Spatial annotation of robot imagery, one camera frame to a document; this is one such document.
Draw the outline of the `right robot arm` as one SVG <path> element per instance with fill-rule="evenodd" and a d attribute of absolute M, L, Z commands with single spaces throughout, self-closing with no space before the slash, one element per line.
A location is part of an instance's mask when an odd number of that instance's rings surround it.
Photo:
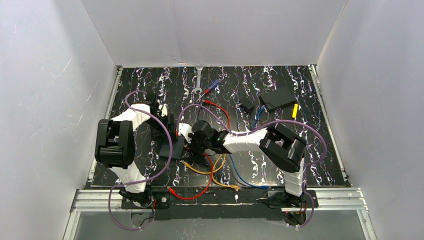
<path fill-rule="evenodd" d="M 285 192 L 302 196 L 306 140 L 281 123 L 272 123 L 259 130 L 229 132 L 217 131 L 208 122 L 200 120 L 193 126 L 180 126 L 179 130 L 189 149 L 196 154 L 205 150 L 228 155 L 261 151 L 282 170 Z"/>

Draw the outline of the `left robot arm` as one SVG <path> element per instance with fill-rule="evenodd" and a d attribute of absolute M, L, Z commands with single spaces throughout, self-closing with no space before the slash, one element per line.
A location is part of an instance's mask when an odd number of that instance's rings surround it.
<path fill-rule="evenodd" d="M 143 123 L 150 125 L 154 140 L 164 142 L 163 157 L 172 160 L 182 155 L 183 146 L 176 136 L 174 115 L 156 93 L 146 93 L 120 115 L 101 119 L 97 125 L 94 158 L 118 176 L 125 193 L 129 194 L 143 193 L 148 182 L 134 162 L 134 132 Z"/>

